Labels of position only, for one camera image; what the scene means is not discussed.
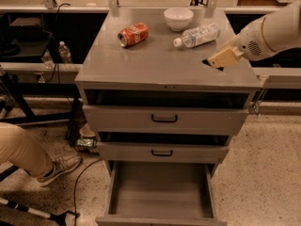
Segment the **khaki pants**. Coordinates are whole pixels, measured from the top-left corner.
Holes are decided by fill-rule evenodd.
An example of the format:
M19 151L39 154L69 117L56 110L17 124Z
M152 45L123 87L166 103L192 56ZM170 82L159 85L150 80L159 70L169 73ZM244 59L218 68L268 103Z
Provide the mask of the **khaki pants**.
M0 164L7 161L38 178L53 168L49 154L24 129L0 122Z

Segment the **power outlet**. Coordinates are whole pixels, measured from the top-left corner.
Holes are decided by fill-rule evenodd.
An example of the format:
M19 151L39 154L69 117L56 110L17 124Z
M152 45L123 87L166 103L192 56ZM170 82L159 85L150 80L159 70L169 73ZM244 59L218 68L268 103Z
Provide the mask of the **power outlet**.
M46 83L44 73L43 72L35 72L36 81L38 83Z

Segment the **small bottle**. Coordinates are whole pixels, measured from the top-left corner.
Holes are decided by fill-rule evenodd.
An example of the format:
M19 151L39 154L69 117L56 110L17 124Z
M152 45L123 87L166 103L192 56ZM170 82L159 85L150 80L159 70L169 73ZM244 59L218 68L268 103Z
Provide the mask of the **small bottle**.
M219 27L210 23L183 31L181 36L173 41L176 48L193 48L203 43L216 40L219 36Z
M47 49L43 55L43 57L41 58L41 60L43 61L45 68L47 70L52 70L55 66L55 63L49 53L49 50Z
M71 51L64 41L61 41L58 46L58 52L62 58L63 63L68 69L73 69L74 65L72 62Z

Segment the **gray tabletop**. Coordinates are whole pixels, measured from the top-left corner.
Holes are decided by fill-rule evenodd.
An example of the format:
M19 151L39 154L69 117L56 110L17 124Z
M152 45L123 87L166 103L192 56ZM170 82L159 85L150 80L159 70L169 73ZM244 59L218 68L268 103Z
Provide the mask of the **gray tabletop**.
M178 50L173 40L181 33L172 31L165 23L165 8L116 8L111 10L100 30L76 83L115 83L143 85L177 85L182 87L220 89L258 89L259 81L244 58L238 66L223 72L202 63L215 53L234 33L222 10L191 8L194 19L188 28L210 22L221 29L217 40L192 49ZM145 23L149 36L139 44L123 48L119 31L131 24Z

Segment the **bowl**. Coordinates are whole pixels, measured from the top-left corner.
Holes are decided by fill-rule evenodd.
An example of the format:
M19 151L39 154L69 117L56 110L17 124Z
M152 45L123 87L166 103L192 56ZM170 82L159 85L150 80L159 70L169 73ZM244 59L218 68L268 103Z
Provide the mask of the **bowl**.
M164 11L167 25L173 31L183 31L192 21L194 12L188 8L169 8Z

